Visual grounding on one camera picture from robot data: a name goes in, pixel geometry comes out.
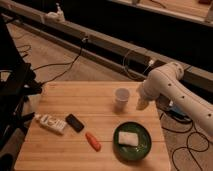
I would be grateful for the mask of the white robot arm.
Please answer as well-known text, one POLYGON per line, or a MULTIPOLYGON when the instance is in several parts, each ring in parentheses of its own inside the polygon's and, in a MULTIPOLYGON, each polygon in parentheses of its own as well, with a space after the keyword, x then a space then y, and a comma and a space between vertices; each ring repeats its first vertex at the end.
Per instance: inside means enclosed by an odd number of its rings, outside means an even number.
POLYGON ((163 95, 213 137, 213 105, 183 86, 179 82, 183 75, 184 69, 177 62, 152 69, 138 87, 139 96, 153 101, 163 95))

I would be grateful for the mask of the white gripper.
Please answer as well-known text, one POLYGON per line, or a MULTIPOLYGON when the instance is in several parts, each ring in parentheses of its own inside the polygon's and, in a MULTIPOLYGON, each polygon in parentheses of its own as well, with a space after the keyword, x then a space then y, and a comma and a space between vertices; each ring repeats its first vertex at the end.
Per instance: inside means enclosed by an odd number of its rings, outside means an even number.
POLYGON ((138 102, 136 107, 137 110, 144 110, 149 105, 149 102, 144 98, 142 94, 142 90, 143 90, 143 85, 140 84, 137 88, 137 93, 138 93, 138 102))

